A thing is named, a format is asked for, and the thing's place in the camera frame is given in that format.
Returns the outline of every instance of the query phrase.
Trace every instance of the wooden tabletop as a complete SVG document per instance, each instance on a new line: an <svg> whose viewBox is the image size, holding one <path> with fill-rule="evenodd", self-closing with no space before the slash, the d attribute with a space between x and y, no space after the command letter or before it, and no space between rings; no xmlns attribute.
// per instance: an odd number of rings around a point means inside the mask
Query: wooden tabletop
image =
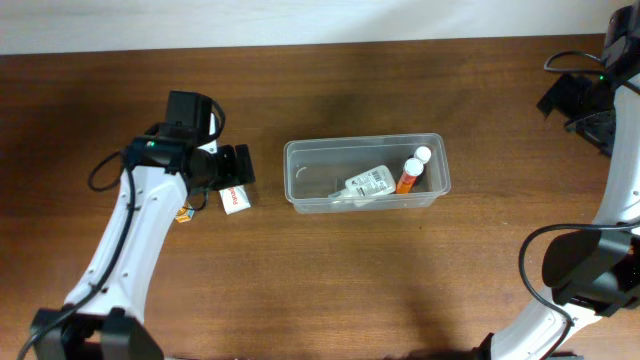
<svg viewBox="0 0 640 360"><path fill-rule="evenodd" d="M91 169L164 120L168 92L201 92L246 143L252 208L174 223L145 326L167 355L381 359L470 349L531 300L517 253L534 229L590 222L609 159L547 121L551 54L599 54L602 36L129 51L0 57L0 353L41 307L59 307L111 216ZM284 197L290 140L434 132L451 192L427 209L299 215ZM527 266L541 286L551 236ZM620 311L563 347L637 358L638 314Z"/></svg>

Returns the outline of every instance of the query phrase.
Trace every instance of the clear storage box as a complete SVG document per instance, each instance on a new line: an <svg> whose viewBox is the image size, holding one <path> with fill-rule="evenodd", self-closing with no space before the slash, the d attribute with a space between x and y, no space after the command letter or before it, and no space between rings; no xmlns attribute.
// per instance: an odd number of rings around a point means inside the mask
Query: clear storage box
<svg viewBox="0 0 640 360"><path fill-rule="evenodd" d="M328 198L346 179L386 165L395 181L419 146L431 150L418 185L406 195ZM451 189L449 166L438 134L366 136L291 141L284 147L287 200L301 214L428 207Z"/></svg>

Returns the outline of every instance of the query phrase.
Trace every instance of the white backdrop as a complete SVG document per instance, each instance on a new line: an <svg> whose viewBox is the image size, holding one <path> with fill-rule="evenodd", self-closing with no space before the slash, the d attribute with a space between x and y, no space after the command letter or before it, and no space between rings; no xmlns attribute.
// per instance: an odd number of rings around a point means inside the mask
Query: white backdrop
<svg viewBox="0 0 640 360"><path fill-rule="evenodd" d="M603 33L632 0L0 0L0 53Z"/></svg>

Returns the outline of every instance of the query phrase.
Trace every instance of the wooden table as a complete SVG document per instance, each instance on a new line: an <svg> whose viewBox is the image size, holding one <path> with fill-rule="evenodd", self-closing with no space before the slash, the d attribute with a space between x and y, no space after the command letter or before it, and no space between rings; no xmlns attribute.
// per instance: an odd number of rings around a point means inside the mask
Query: wooden table
<svg viewBox="0 0 640 360"><path fill-rule="evenodd" d="M167 355L203 359L380 359L470 349L531 297L524 237L589 222L609 159L548 121L536 102L565 49L602 36L129 51L0 58L0 352L10 358L40 307L59 307L96 249L115 191L86 179L111 151L164 120L169 90L228 113L221 143L247 143L253 207L218 196L174 224L145 326ZM285 200L287 141L435 132L452 191L428 209L299 215ZM551 236L534 244L540 266ZM637 358L638 314L620 311L564 349Z"/></svg>

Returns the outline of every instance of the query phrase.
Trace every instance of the barcode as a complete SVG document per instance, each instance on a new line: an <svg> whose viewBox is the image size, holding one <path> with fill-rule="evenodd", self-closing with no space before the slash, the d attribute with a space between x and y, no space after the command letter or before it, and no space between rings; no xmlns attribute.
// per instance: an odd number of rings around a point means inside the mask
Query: barcode
<svg viewBox="0 0 640 360"><path fill-rule="evenodd" d="M372 172L371 176L373 176L373 179L375 181L382 181L382 176L380 176L380 173L378 171Z"/></svg>

